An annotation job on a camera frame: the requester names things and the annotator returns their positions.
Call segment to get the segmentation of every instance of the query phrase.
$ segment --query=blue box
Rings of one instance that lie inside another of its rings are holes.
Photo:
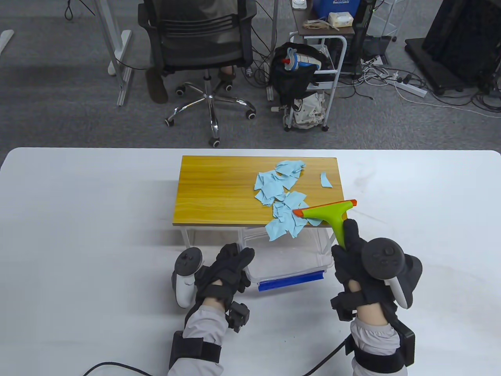
[[[313,0],[313,9],[318,18],[327,20],[330,12],[350,12],[355,18],[360,0]]]

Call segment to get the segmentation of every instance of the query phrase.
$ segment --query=chrome chair base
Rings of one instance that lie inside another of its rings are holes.
[[[205,71],[204,75],[204,82],[205,82],[205,90],[202,88],[198,87],[197,85],[191,83],[191,82],[185,82],[181,86],[179,86],[176,89],[177,95],[181,96],[184,94],[186,91],[186,88],[190,88],[199,94],[202,95],[201,98],[198,98],[197,100],[194,100],[192,102],[186,102],[176,108],[172,111],[171,115],[165,119],[165,123],[167,126],[171,127],[174,125],[174,118],[176,115],[180,112],[183,112],[184,110],[187,110],[190,107],[193,107],[199,103],[207,102],[207,106],[209,108],[209,117],[210,117],[210,129],[212,131],[212,137],[209,140],[209,144],[212,147],[218,147],[219,146],[219,124],[217,122],[217,117],[216,117],[216,112],[215,112],[215,102],[224,102],[224,103],[236,103],[241,106],[244,106],[247,108],[247,112],[245,113],[247,119],[254,119],[256,117],[256,108],[252,105],[252,103],[240,99],[240,98],[235,98],[235,97],[229,97],[226,95],[219,95],[213,92],[212,86],[210,84],[210,74],[209,70]]]

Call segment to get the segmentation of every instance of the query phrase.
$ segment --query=black backpack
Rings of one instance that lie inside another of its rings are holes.
[[[315,81],[316,65],[299,67],[295,71],[285,69],[283,59],[287,58],[287,49],[293,48],[298,54],[311,56],[322,63],[321,69],[327,69],[329,59],[316,48],[299,43],[287,42],[275,48],[275,55],[270,67],[269,84],[274,87],[280,96],[280,105],[291,106],[295,99],[303,99],[310,95],[306,92],[308,85]]]

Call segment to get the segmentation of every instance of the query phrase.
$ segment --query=blue paper scrap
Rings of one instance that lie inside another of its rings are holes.
[[[278,219],[275,219],[265,226],[266,232],[270,237],[270,242],[278,239],[280,236],[285,235],[287,231],[285,230],[284,224]]]
[[[275,171],[282,175],[293,176],[299,178],[301,171],[306,167],[306,163],[302,160],[284,160],[277,164]]]
[[[332,188],[331,182],[327,179],[327,173],[323,172],[320,174],[320,182],[322,183],[322,187]]]
[[[256,199],[258,199],[259,201],[261,201],[261,204],[263,204],[265,206],[271,206],[271,205],[273,205],[273,201],[275,201],[275,199],[273,197],[270,199],[266,198],[265,194],[261,190],[254,197]]]
[[[284,186],[278,181],[271,181],[265,183],[261,188],[261,191],[265,194],[267,199],[274,198],[275,196],[281,196],[284,194]]]
[[[282,175],[282,185],[284,186],[285,189],[290,190],[294,184],[298,182],[298,178],[294,176],[287,176],[287,175]]]
[[[290,192],[289,195],[284,200],[284,204],[287,205],[290,209],[299,209],[299,204],[304,201],[306,195],[304,193],[299,192]]]
[[[308,204],[304,202],[305,194],[284,191],[284,188],[290,190],[298,182],[305,166],[301,160],[284,160],[277,164],[275,170],[260,172],[256,177],[254,190],[259,190],[256,199],[265,206],[273,206],[275,219],[265,226],[271,242],[287,232],[296,238],[306,224],[318,226],[321,223],[300,218],[292,212],[294,209],[308,208]]]

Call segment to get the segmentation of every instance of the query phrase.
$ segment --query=black glove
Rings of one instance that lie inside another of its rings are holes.
[[[226,244],[211,266],[202,266],[195,274],[195,305],[188,312],[185,322],[208,297],[221,300],[228,311],[236,292],[244,292],[251,285],[243,269],[251,263],[254,254],[252,248],[244,248],[239,252],[236,243]],[[212,284],[217,280],[222,281],[222,286]]]
[[[385,317],[389,320],[395,315],[397,306],[391,288],[382,280],[375,279],[367,273],[362,265],[362,248],[367,243],[358,235],[358,224],[353,219],[343,223],[346,250],[339,245],[332,247],[336,278],[345,287],[345,292],[340,293],[331,300],[332,308],[338,312],[341,321],[351,321],[355,315],[353,310],[361,305],[381,303]],[[350,280],[357,281],[362,290],[351,292],[348,288]]]

